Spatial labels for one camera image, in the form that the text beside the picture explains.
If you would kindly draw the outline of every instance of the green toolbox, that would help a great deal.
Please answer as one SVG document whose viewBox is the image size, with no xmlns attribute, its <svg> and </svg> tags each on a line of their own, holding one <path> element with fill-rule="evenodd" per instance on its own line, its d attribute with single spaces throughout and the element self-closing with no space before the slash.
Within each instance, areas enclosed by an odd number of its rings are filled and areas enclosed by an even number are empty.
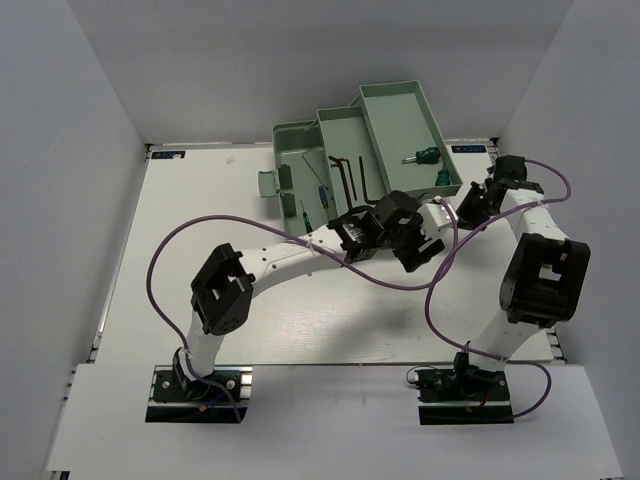
<svg viewBox="0 0 640 480">
<path fill-rule="evenodd" d="M 276 168 L 259 173 L 260 195 L 278 198 L 294 235 L 392 190 L 426 200 L 462 185 L 417 81 L 362 85 L 350 106 L 276 125 L 273 151 Z"/>
</svg>

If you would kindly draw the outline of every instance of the black allen wrench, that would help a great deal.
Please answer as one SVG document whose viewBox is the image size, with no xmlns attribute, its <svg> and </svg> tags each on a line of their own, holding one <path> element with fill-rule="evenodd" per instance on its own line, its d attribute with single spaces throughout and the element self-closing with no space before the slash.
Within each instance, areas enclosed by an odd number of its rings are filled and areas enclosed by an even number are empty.
<svg viewBox="0 0 640 480">
<path fill-rule="evenodd" d="M 349 194 L 349 186 L 347 185 L 347 175 L 345 174 L 344 167 L 342 165 L 343 163 L 347 164 L 347 168 L 349 169 L 349 178 L 351 179 L 351 188 L 353 190 L 353 198 L 357 201 L 358 195 L 356 194 L 356 184 L 353 181 L 353 173 L 351 172 L 351 162 L 349 162 L 349 160 L 347 160 L 346 158 L 336 158 L 331 155 L 329 155 L 328 158 L 333 163 L 335 163 L 338 166 L 338 169 L 340 170 L 340 177 L 342 178 L 342 186 L 344 187 L 344 194 L 347 198 L 347 207 L 349 207 L 349 210 L 351 210 L 353 208 L 353 202 L 351 201 L 351 195 Z"/>
<path fill-rule="evenodd" d="M 367 195 L 367 180 L 364 175 L 364 160 L 360 156 L 360 179 L 362 180 L 362 196 L 364 197 L 364 203 L 367 205 L 377 205 L 378 200 L 371 200 Z"/>
</svg>

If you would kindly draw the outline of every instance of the white platform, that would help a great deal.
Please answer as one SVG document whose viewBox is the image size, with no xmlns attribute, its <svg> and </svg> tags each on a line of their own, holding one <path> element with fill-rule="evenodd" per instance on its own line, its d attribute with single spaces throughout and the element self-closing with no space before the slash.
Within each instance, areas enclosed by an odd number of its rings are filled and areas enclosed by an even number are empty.
<svg viewBox="0 0 640 480">
<path fill-rule="evenodd" d="M 465 184 L 481 181 L 487 154 L 453 155 Z M 151 309 L 144 279 L 162 238 L 178 224 L 205 214 L 246 216 L 281 226 L 274 199 L 258 195 L 257 172 L 274 167 L 271 146 L 189 150 L 184 159 L 150 160 L 117 279 L 97 363 L 166 364 L 178 339 Z M 531 169 L 535 178 L 535 169 Z M 467 191 L 464 187 L 456 201 Z M 186 330 L 191 319 L 189 284 L 217 245 L 266 246 L 279 238 L 226 222 L 192 227 L 160 258 L 154 277 L 159 303 Z M 506 221 L 479 235 L 458 255 L 434 296 L 433 316 L 459 341 L 476 336 L 498 308 L 498 289 L 515 240 Z M 391 255 L 363 270 L 389 281 L 419 284 L 431 279 L 440 255 L 406 274 Z M 438 340 L 424 319 L 423 292 L 384 289 L 347 271 L 325 271 L 280 285 L 252 304 L 248 322 L 229 335 L 220 364 L 450 362 L 454 349 Z M 553 358 L 544 334 L 532 337 L 515 358 Z"/>
<path fill-rule="evenodd" d="M 513 425 L 420 426 L 399 366 L 260 366 L 241 425 L 145 424 L 153 366 L 82 365 L 49 461 L 73 480 L 562 479 L 620 476 L 582 367 Z M 516 410 L 544 387 L 510 366 Z"/>
</svg>

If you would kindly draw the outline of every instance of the white wall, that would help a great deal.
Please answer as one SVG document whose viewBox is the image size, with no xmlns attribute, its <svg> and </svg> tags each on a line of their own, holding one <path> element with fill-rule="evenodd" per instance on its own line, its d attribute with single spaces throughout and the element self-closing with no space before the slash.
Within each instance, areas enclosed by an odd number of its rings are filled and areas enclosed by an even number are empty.
<svg viewBox="0 0 640 480">
<path fill-rule="evenodd" d="M 576 0 L 500 142 L 502 153 L 550 161 L 575 187 L 554 216 L 592 259 L 560 340 L 586 366 L 629 479 L 640 479 L 638 25 L 637 1 Z"/>
<path fill-rule="evenodd" d="M 69 0 L 142 139 L 253 142 L 418 79 L 445 135 L 499 135 L 572 0 Z"/>
<path fill-rule="evenodd" d="M 145 149 L 63 0 L 0 15 L 0 469 L 39 478 Z"/>
</svg>

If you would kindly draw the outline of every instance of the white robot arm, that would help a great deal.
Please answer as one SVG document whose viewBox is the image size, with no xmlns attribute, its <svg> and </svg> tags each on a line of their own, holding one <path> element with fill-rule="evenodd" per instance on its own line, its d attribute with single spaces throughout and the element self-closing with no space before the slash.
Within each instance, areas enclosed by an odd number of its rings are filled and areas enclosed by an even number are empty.
<svg viewBox="0 0 640 480">
<path fill-rule="evenodd" d="M 527 181 L 524 158 L 500 157 L 490 173 L 484 184 L 472 183 L 456 212 L 458 218 L 451 218 L 442 205 L 421 205 L 402 192 L 391 192 L 374 208 L 355 208 L 301 237 L 307 246 L 285 242 L 244 252 L 229 244 L 217 247 L 191 284 L 189 348 L 178 350 L 173 362 L 182 389 L 197 388 L 198 378 L 192 372 L 205 378 L 214 375 L 225 335 L 244 324 L 252 298 L 268 288 L 338 268 L 335 257 L 352 263 L 367 260 L 380 249 L 392 250 L 405 270 L 413 272 L 444 250 L 441 237 L 453 221 L 461 228 L 476 228 L 498 213 L 538 202 L 538 207 L 507 217 L 518 246 L 500 288 L 500 310 L 468 344 L 496 358 L 460 351 L 446 378 L 435 373 L 416 381 L 423 401 L 429 397 L 434 404 L 464 402 L 503 384 L 506 361 L 529 337 L 573 316 L 590 251 L 555 224 L 541 203 L 542 188 Z M 314 251 L 311 243 L 334 258 Z"/>
<path fill-rule="evenodd" d="M 251 299 L 302 275 L 341 267 L 310 248 L 311 243 L 346 263 L 367 260 L 380 249 L 391 249 L 405 270 L 414 271 L 444 250 L 441 237 L 452 221 L 455 219 L 442 205 L 420 205 L 404 193 L 392 192 L 375 208 L 354 209 L 300 237 L 309 243 L 306 247 L 284 242 L 240 253 L 229 244 L 220 245 L 191 284 L 189 351 L 179 350 L 174 359 L 179 376 L 196 380 L 187 368 L 186 355 L 190 355 L 194 373 L 201 377 L 213 373 L 225 335 L 247 320 Z"/>
</svg>

